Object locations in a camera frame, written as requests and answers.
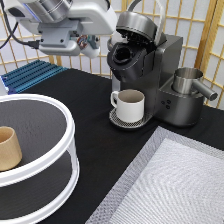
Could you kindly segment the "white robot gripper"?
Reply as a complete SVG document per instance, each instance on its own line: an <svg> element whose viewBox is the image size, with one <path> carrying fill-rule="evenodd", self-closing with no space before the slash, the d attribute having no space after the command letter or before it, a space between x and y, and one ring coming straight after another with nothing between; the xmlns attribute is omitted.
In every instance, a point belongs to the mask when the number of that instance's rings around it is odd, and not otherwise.
<svg viewBox="0 0 224 224"><path fill-rule="evenodd" d="M31 33L37 23L59 23L63 19L79 20L82 34L93 49L100 47L96 35L115 31L117 16L108 0L4 0L5 12L13 16Z"/></svg>

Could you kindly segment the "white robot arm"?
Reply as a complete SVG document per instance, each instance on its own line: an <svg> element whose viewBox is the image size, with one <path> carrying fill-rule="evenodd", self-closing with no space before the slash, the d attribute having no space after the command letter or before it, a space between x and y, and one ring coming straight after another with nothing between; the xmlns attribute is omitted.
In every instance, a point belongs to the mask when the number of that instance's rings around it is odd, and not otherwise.
<svg viewBox="0 0 224 224"><path fill-rule="evenodd" d="M45 54L78 55L76 40L115 31L117 16L108 0L3 0L4 11L32 34L41 36Z"/></svg>

